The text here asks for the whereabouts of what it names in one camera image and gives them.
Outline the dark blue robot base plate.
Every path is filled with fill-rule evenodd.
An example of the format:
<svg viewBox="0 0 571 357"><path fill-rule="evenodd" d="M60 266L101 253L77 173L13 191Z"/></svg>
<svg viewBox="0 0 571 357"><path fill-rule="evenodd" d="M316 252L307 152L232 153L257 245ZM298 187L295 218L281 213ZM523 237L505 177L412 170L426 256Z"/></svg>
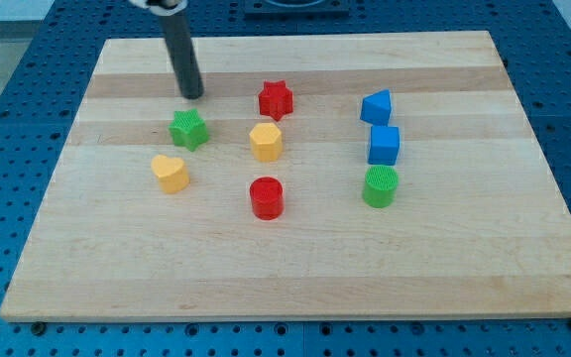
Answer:
<svg viewBox="0 0 571 357"><path fill-rule="evenodd" d="M246 18L268 16L348 15L350 0L243 0Z"/></svg>

